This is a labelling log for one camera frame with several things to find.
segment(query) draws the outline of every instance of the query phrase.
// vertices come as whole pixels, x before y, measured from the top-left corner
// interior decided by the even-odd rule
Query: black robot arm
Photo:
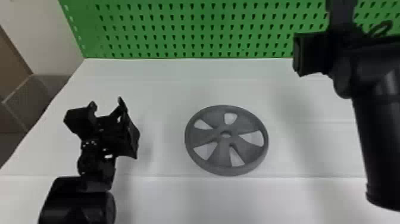
[[[81,139],[79,176],[57,178],[40,213],[39,224],[112,224],[116,206],[108,192],[119,156],[137,158],[139,130],[118,98],[109,115],[96,117],[97,105],[68,110],[64,123]]]
[[[400,210],[400,36],[392,21],[368,33],[352,20],[357,0],[327,1],[325,32],[297,33],[293,68],[323,73],[336,93],[353,102],[367,172],[367,199]]]

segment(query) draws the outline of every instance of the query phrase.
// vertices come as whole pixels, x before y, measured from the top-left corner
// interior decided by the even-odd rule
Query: white wall
[[[0,0],[0,25],[35,74],[72,74],[83,61],[57,0]]]

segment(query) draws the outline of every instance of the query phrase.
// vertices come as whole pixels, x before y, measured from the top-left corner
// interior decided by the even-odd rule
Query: wheel rim
[[[237,115],[232,124],[225,122],[225,114]],[[202,120],[212,129],[200,129],[195,123]],[[261,132],[263,145],[255,145],[244,140],[241,135]],[[216,142],[211,155],[204,159],[195,148]],[[249,111],[232,105],[215,105],[197,112],[186,126],[186,149],[192,160],[201,168],[223,176],[236,176],[254,170],[264,159],[268,150],[268,133],[263,123]],[[233,166],[230,149],[233,148],[244,162]]]

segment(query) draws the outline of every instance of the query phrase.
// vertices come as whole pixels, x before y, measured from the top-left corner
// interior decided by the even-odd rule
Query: white surface
[[[52,180],[0,177],[0,223],[36,223]],[[120,176],[112,193],[116,224],[398,223],[399,213],[365,201],[364,182],[358,178]]]
[[[52,180],[76,173],[65,112],[94,100],[108,114],[119,95],[142,137],[138,160],[118,159],[118,224],[400,221],[366,201],[351,104],[325,77],[299,79],[291,60],[85,60],[0,170],[0,223],[35,223]],[[186,123],[214,104],[265,124],[270,148],[253,172],[217,177],[187,155]]]
[[[76,173],[80,141],[65,112],[94,100],[97,115],[108,114],[118,96],[142,133],[140,159],[118,161],[125,174],[212,176],[188,157],[184,129],[200,109],[231,104],[258,116],[270,136],[265,161],[246,176],[364,175],[351,103],[323,76],[298,78],[291,60],[85,60],[0,174]]]
[[[0,1],[0,24],[33,73],[71,75],[83,61],[56,0]]]

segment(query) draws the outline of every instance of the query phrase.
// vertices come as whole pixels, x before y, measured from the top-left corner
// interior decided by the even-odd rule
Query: black cylindrical part
[[[400,74],[387,74],[353,98],[369,202],[400,210]]]
[[[76,191],[79,179],[58,178],[54,181],[38,224],[114,224],[114,196],[108,191]]]

